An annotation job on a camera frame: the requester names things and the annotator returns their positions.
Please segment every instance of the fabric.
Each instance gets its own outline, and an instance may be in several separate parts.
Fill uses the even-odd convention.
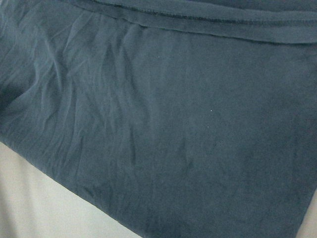
[[[0,141],[144,238],[294,238],[317,1],[272,2],[2,0]]]

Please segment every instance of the seam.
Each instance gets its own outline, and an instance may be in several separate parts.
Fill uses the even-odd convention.
[[[168,11],[155,11],[152,9],[143,9],[138,8],[131,5],[126,4],[118,4],[113,2],[102,2],[99,0],[84,0],[87,2],[93,2],[101,5],[108,5],[117,8],[132,10],[136,12],[156,15],[156,16],[166,16],[166,17],[173,17],[173,18],[183,18],[189,20],[199,20],[199,21],[210,21],[215,23],[235,23],[235,24],[281,24],[281,23],[307,23],[307,24],[314,24],[317,23],[317,19],[286,19],[286,20],[271,20],[271,19],[221,19],[221,18],[208,18],[208,17],[198,17],[198,16],[191,16],[191,15],[184,15],[182,13],[175,13],[175,12],[168,12]]]
[[[129,19],[126,19],[125,17],[115,17],[115,16],[111,16],[111,15],[108,15],[107,13],[105,12],[100,12],[100,11],[93,11],[93,10],[90,10],[86,7],[83,7],[83,6],[80,6],[80,5],[77,5],[75,3],[71,3],[70,0],[57,0],[57,1],[61,1],[61,2],[64,2],[64,3],[67,3],[67,4],[70,4],[70,5],[73,5],[75,7],[78,7],[84,11],[88,11],[88,12],[93,12],[95,14],[98,14],[98,15],[106,15],[107,17],[110,17],[110,18],[113,18],[113,19],[122,19],[124,21],[127,21],[129,23],[133,23],[133,24],[137,24],[139,26],[142,26],[142,27],[150,27],[150,28],[159,28],[159,29],[165,29],[165,30],[175,30],[175,31],[183,31],[183,30],[177,30],[177,29],[166,29],[166,28],[161,28],[161,27],[157,27],[157,26],[148,26],[148,25],[143,25],[139,22],[134,22],[134,21],[130,21]],[[195,31],[186,31],[187,33],[194,33],[194,34],[207,34],[207,35],[213,35],[213,36],[217,36],[217,37],[227,37],[227,38],[236,38],[236,39],[244,39],[244,40],[247,40],[247,41],[254,41],[254,42],[263,42],[263,43],[268,43],[268,44],[294,44],[294,45],[306,45],[307,43],[285,43],[285,42],[270,42],[270,41],[262,41],[262,40],[254,40],[254,39],[249,39],[249,38],[240,38],[240,37],[234,37],[234,36],[221,36],[221,35],[215,35],[213,33],[203,33],[203,32],[195,32]]]

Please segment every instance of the wrinkle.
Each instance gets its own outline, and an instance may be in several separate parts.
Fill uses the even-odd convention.
[[[8,51],[4,54],[4,56],[3,56],[2,59],[0,60],[0,64],[2,64],[2,63],[4,62],[4,60],[6,59],[7,55],[10,54],[13,49],[15,49],[15,45],[12,46],[12,47],[10,48],[10,50],[8,50]]]
[[[190,155],[187,154],[186,137],[182,137],[181,142],[179,143],[177,150],[175,151],[175,156],[178,156],[183,160],[183,169],[181,171],[183,171],[183,176],[186,177],[193,167],[193,159]]]
[[[39,29],[38,29],[38,28],[35,28],[33,34],[34,34],[35,36],[38,36],[38,35],[39,35]],[[31,49],[30,58],[31,58],[32,60],[34,60],[34,59],[36,58],[36,51],[38,50],[38,45],[39,45],[39,37],[35,37],[34,42],[33,42],[33,46],[30,47],[30,49]]]
[[[127,214],[127,213],[131,212],[131,210],[129,210],[129,208],[131,207],[131,204],[132,204],[131,194],[129,194],[128,192],[124,193],[123,201],[127,201],[127,202],[126,202],[125,205],[122,205],[123,211],[121,213],[122,214]]]
[[[56,108],[54,111],[52,111],[49,116],[44,120],[44,128],[42,129],[42,132],[46,131],[48,128],[48,123],[50,120],[52,120],[53,116],[56,115],[56,112],[58,109]]]
[[[130,125],[130,162],[132,165],[135,165],[136,163],[136,146],[135,146],[135,140],[134,140],[134,134],[133,134],[133,126]]]
[[[82,90],[83,94],[85,95],[88,103],[89,103],[89,110],[92,111],[92,115],[94,115],[94,119],[96,119],[102,127],[105,127],[105,117],[102,115],[100,110],[98,109],[98,104],[96,102],[96,98],[90,96],[89,92]]]
[[[74,145],[74,141],[75,140],[75,133],[77,132],[77,128],[76,128],[76,125],[77,125],[77,121],[78,121],[78,117],[76,116],[76,114],[78,113],[78,98],[76,97],[76,91],[75,91],[75,88],[70,86],[70,91],[72,91],[72,93],[70,94],[70,103],[68,104],[68,108],[67,108],[67,115],[70,114],[70,111],[73,111],[72,112],[72,119],[67,119],[67,116],[65,118],[65,122],[66,121],[71,121],[72,122],[72,135],[71,135],[71,140],[70,140],[70,143],[69,143],[69,146],[68,146],[68,150],[66,152],[66,155],[65,155],[65,160],[62,161],[62,169],[61,170],[67,170],[67,165],[71,163],[71,159],[72,159],[72,155],[69,155],[72,150],[73,150],[73,146],[76,147],[76,144]]]
[[[71,28],[69,31],[69,35],[66,40],[66,44],[63,49],[63,53],[68,48],[68,45],[72,42],[72,40],[84,29],[84,27],[90,22],[91,18],[93,17],[94,13],[90,12],[90,15],[87,19],[84,20],[84,22],[80,22],[82,19],[82,16],[84,14],[87,14],[86,11],[82,11],[82,13],[75,19],[75,21],[71,24]]]
[[[45,71],[45,72],[43,73],[43,76],[44,76],[44,75],[48,75],[48,77],[49,77],[49,73],[52,72],[53,70],[54,70],[54,65],[51,64],[50,67],[47,67],[47,71]],[[46,84],[45,84],[46,89],[52,90],[52,89],[49,87],[51,83],[52,83],[52,80],[48,80],[48,81],[46,82]],[[47,110],[47,108],[46,108],[45,105],[44,105],[44,102],[45,102],[45,89],[42,88],[42,89],[40,90],[40,93],[41,93],[41,110],[40,110],[40,111],[45,111],[45,110]]]
[[[11,96],[11,101],[9,103],[6,103],[5,105],[1,105],[1,110],[4,111],[5,108],[10,107],[10,105],[12,105],[13,103],[16,103],[17,101],[20,101],[23,99],[23,97],[25,97],[26,95],[29,95],[31,93],[34,93],[33,88],[35,88],[36,86],[38,86],[38,81],[39,81],[39,77],[38,77],[38,72],[36,71],[36,69],[34,70],[34,74],[35,74],[35,80],[33,82],[33,84],[26,90],[23,91],[23,88],[20,87],[15,87],[15,86],[9,86],[9,90],[11,91],[10,96]],[[26,110],[26,107],[19,107],[19,112],[23,112],[24,110]]]
[[[57,55],[55,53],[54,48],[50,44],[50,41],[48,39],[44,39],[47,52],[49,53],[50,59],[53,61],[54,69],[56,72],[56,81],[58,86],[58,91],[61,94],[63,92],[63,77],[62,77],[62,64],[57,60]]]
[[[298,125],[298,115],[296,114],[294,116],[294,145],[293,145],[293,156],[292,156],[292,171],[291,171],[291,185],[293,187],[296,187],[296,183],[297,183],[297,175],[298,175],[298,128],[300,128],[300,126]]]
[[[26,4],[23,4],[22,7],[23,7],[23,10],[22,10],[22,16],[21,18],[18,20],[18,23],[17,23],[17,26],[18,27],[21,27],[22,23],[24,23],[25,21],[25,18],[29,15],[30,12],[34,12],[34,14],[37,13],[37,11],[34,9],[37,5],[43,3],[43,1],[41,0],[38,0],[37,3],[35,3],[34,5],[32,6],[28,6],[28,10],[26,10],[27,6]]]
[[[4,21],[4,15],[3,13],[0,11],[0,17],[1,17],[1,21],[0,21],[0,28],[1,28],[1,31],[0,31],[0,39],[2,40],[2,38],[5,37],[6,35],[6,32],[7,32],[7,25],[8,25],[8,21]]]
[[[74,176],[74,179],[73,179],[73,181],[76,183],[76,193],[77,194],[79,194],[78,186],[79,186],[79,181],[80,181],[78,171],[79,171],[79,168],[80,168],[81,161],[83,160],[83,151],[84,151],[84,149],[83,149],[83,147],[84,147],[83,139],[84,139],[84,137],[81,136],[80,140],[79,140],[79,143],[78,143],[78,146],[77,146],[77,148],[78,148],[78,157],[77,157],[78,162],[77,162],[77,167],[76,167],[76,171],[75,171],[75,176]]]
[[[189,45],[192,44],[189,37],[186,38],[186,40],[189,42]],[[189,127],[187,126],[189,115],[188,115],[188,111],[186,110],[187,108],[189,108],[188,103],[190,102],[190,98],[189,98],[190,94],[188,93],[188,89],[189,89],[188,80],[190,77],[188,75],[187,64],[191,60],[190,59],[191,54],[190,54],[190,51],[187,51],[186,53],[187,54],[185,56],[185,72],[184,72],[184,84],[185,84],[184,90],[185,90],[185,92],[183,94],[186,97],[184,100],[185,105],[183,106],[183,108],[185,108],[184,112],[185,112],[186,117],[185,117],[183,128],[181,128],[184,130],[184,134],[183,134],[183,138],[182,138],[182,140],[183,140],[182,144],[180,145],[180,148],[179,148],[179,150],[183,151],[182,155],[185,157],[185,166],[186,166],[185,172],[184,172],[185,176],[187,176],[189,170],[193,168],[193,158],[190,158],[190,156],[188,155],[188,148],[187,148],[189,146],[187,140],[188,140],[188,138],[190,138],[190,134],[188,131]]]
[[[64,28],[60,29],[59,31],[57,31],[54,35],[52,35],[49,38],[49,41],[53,40],[56,36],[59,36],[61,33],[63,33],[65,30],[67,30],[69,27],[72,26],[73,23],[66,25]]]
[[[109,66],[111,66],[111,68],[112,68],[112,72],[114,73],[114,76],[113,76],[113,78],[114,78],[114,80],[113,80],[113,82],[115,83],[115,82],[118,82],[119,81],[119,79],[120,79],[120,75],[119,75],[119,68],[117,67],[117,65],[116,65],[116,62],[115,62],[115,52],[114,52],[114,47],[113,47],[113,45],[109,45],[108,47],[107,47],[107,54],[108,54],[108,56],[107,56],[107,58],[109,59],[109,63],[108,63],[108,65]],[[116,89],[120,89],[120,85],[117,85],[116,83],[115,83],[115,86],[114,87],[116,87]],[[121,100],[120,100],[120,98],[119,98],[119,95],[118,95],[118,93],[116,93],[118,90],[111,90],[110,89],[110,87],[108,88],[109,89],[109,96],[110,96],[110,103],[109,103],[109,105],[110,105],[110,109],[109,109],[109,112],[110,112],[110,114],[114,114],[114,111],[113,111],[113,109],[118,109],[117,111],[119,111],[119,113],[118,113],[118,117],[119,118],[123,118],[123,115],[124,115],[124,112],[123,112],[123,105],[122,105],[122,102],[121,102]],[[118,128],[118,125],[117,125],[117,120],[115,120],[115,118],[114,117],[111,117],[111,118],[113,118],[113,120],[110,120],[111,121],[111,127],[113,128],[113,129],[115,129],[116,127]]]
[[[137,86],[137,77],[136,73],[134,72],[132,60],[124,45],[121,45],[119,49],[118,58],[122,62],[122,66],[118,68],[122,70],[122,77],[126,80],[125,83],[127,85],[127,94],[131,98],[131,100],[128,98],[125,99],[130,108],[129,112],[132,112],[133,116],[142,120],[142,124],[144,125],[146,124],[144,120],[147,119],[147,122],[149,122],[150,119],[150,112],[146,103],[146,95],[143,95],[142,91],[139,89],[140,87]]]
[[[62,120],[63,122],[63,127],[68,126],[67,122],[70,121],[69,115],[71,114],[74,102],[76,103],[76,96],[75,96],[75,89],[72,86],[72,84],[68,84],[67,86],[68,92],[66,93],[67,97],[63,101],[67,102],[66,105],[64,105],[63,109],[65,110],[66,113],[64,113],[64,118]]]

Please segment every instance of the blue-gray cloth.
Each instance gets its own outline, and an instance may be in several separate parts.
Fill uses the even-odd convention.
[[[298,2],[1,0],[0,141],[144,238],[294,238],[317,188]]]

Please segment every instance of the white surface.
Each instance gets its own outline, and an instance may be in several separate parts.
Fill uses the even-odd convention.
[[[296,238],[317,237],[317,195]],[[140,238],[0,143],[0,238]]]

